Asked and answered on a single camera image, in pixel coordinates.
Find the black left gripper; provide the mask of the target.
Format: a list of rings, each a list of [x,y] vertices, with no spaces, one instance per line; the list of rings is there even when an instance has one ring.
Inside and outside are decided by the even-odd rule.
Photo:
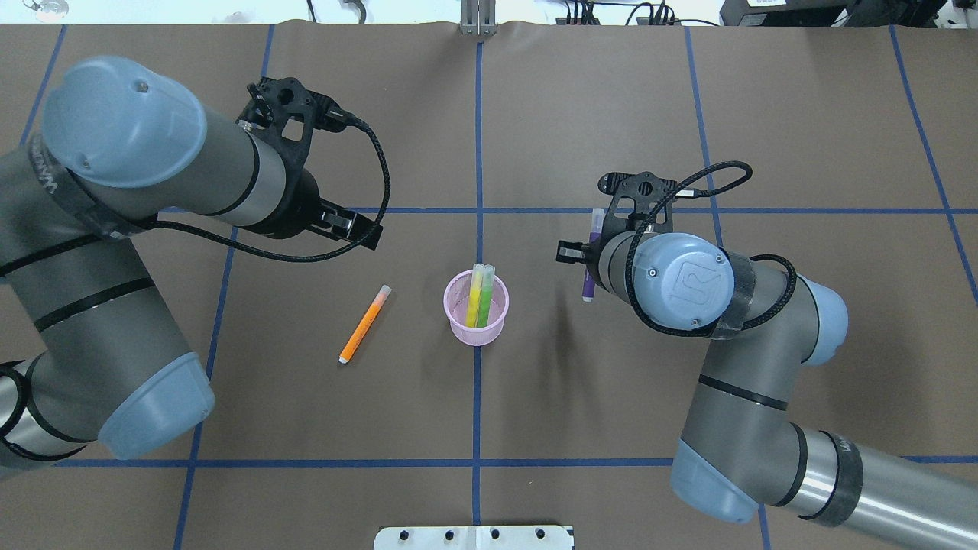
[[[318,183],[305,168],[296,180],[287,183],[282,201],[271,215],[249,225],[248,230],[267,238],[292,238],[315,222],[317,234],[333,241],[347,241],[371,251],[380,243],[381,224],[334,202],[321,201]]]

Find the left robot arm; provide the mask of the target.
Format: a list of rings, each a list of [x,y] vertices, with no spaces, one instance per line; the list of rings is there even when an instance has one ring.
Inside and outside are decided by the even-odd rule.
[[[98,442],[140,458],[205,421],[206,369],[132,243],[171,230],[317,264],[382,234],[391,181],[366,121],[293,77],[248,85],[235,121],[136,60],[80,60],[41,128],[2,157],[2,282],[45,351],[2,365],[2,477]],[[318,130],[366,134],[382,173],[373,219],[320,196]]]

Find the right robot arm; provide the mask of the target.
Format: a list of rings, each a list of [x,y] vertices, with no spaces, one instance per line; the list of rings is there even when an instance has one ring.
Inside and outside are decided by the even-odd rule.
[[[976,547],[974,484],[787,418],[802,370],[845,341],[838,293],[687,233],[645,235],[628,260],[632,237],[560,241],[556,258],[621,299],[632,276],[653,323],[709,338],[672,462],[681,501],[729,523],[768,505],[905,548]]]

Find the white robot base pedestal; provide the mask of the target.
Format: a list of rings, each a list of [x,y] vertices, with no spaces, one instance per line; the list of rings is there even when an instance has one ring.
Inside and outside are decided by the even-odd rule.
[[[374,549],[575,549],[572,526],[391,526]]]

